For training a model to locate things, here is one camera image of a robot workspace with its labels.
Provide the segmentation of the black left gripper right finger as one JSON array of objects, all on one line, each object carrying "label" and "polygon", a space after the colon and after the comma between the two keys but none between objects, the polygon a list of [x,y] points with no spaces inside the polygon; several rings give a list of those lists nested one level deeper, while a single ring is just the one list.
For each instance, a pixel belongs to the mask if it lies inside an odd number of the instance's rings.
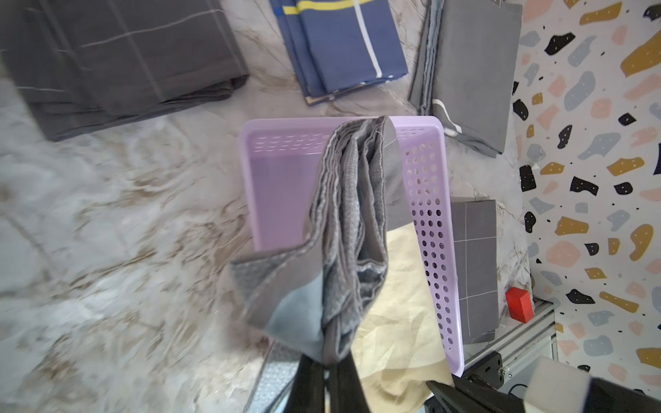
[{"label": "black left gripper right finger", "polygon": [[351,353],[329,367],[328,390],[331,413],[370,413]]}]

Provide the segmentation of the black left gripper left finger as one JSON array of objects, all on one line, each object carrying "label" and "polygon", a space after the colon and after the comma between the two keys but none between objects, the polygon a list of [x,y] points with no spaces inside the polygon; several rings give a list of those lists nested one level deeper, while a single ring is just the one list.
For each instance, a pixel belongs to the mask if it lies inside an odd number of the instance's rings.
[{"label": "black left gripper left finger", "polygon": [[325,367],[301,356],[284,413],[325,412]]}]

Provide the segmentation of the grey cream tan pillowcase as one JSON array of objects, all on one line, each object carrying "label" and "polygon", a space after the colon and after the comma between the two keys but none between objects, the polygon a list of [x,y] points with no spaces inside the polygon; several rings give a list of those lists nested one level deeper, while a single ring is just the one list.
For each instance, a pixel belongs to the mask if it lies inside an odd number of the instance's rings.
[{"label": "grey cream tan pillowcase", "polygon": [[387,117],[350,120],[327,140],[299,244],[231,265],[244,318],[272,341],[246,404],[283,412],[304,354],[353,355],[370,412],[416,412],[453,374],[408,208],[402,151]]}]

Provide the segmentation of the dark grey gridded pillowcase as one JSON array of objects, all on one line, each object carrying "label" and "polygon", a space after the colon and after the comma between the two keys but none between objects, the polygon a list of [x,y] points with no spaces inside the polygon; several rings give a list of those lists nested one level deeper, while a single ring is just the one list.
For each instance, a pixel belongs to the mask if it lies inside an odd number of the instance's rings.
[{"label": "dark grey gridded pillowcase", "polygon": [[454,198],[451,208],[462,340],[488,342],[500,317],[496,203]]}]

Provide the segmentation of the grey Passion pillowcase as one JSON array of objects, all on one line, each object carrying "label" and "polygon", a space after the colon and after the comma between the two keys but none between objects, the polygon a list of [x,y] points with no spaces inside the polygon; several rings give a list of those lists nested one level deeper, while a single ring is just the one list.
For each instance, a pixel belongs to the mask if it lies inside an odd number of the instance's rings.
[{"label": "grey Passion pillowcase", "polygon": [[522,18],[509,1],[430,1],[426,10],[409,101],[489,158],[506,147]]}]

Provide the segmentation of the blue yellow-striped pillowcase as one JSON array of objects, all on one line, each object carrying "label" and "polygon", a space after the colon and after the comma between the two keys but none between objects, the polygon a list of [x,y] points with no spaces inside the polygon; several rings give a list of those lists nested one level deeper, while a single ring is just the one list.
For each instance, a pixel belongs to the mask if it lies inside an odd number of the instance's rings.
[{"label": "blue yellow-striped pillowcase", "polygon": [[306,103],[408,73],[387,0],[270,2]]}]

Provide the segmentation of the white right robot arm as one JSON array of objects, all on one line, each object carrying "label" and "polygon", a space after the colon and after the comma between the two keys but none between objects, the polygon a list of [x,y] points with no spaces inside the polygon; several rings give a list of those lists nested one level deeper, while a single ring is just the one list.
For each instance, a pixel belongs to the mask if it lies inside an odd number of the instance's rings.
[{"label": "white right robot arm", "polygon": [[528,382],[504,387],[503,363],[493,352],[454,376],[453,385],[430,381],[425,412],[659,412],[660,401],[591,376],[587,371],[540,358]]}]

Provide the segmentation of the lilac perforated plastic basket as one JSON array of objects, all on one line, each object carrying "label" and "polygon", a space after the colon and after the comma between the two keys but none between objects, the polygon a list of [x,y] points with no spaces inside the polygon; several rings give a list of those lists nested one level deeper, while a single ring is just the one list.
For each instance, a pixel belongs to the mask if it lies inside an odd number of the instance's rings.
[{"label": "lilac perforated plastic basket", "polygon": [[[442,123],[433,116],[393,116],[402,151],[408,208],[450,371],[465,370],[459,277]],[[326,142],[344,117],[251,120],[240,134],[245,194],[254,246],[299,244]]]}]

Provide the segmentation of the dark grey checked folded sheet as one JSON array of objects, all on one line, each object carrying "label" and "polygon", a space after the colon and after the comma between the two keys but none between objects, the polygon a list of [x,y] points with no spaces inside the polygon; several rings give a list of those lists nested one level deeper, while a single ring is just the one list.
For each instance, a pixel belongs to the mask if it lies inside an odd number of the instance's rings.
[{"label": "dark grey checked folded sheet", "polygon": [[1,59],[51,141],[222,101],[249,77],[217,1],[4,1]]}]

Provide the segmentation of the red block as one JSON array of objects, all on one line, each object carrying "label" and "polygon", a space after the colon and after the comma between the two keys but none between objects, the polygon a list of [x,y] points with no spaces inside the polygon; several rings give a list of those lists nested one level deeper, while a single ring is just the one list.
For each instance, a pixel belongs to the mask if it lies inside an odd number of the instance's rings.
[{"label": "red block", "polygon": [[511,318],[523,324],[533,319],[535,311],[529,291],[512,287],[507,291],[505,297]]}]

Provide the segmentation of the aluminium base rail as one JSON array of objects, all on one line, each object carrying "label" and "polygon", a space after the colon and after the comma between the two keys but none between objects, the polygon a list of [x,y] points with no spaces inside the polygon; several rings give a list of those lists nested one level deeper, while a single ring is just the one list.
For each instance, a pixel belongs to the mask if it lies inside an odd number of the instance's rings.
[{"label": "aluminium base rail", "polygon": [[535,316],[526,324],[502,316],[494,338],[464,346],[462,377],[521,399],[541,359],[559,359],[554,302],[533,298]]}]

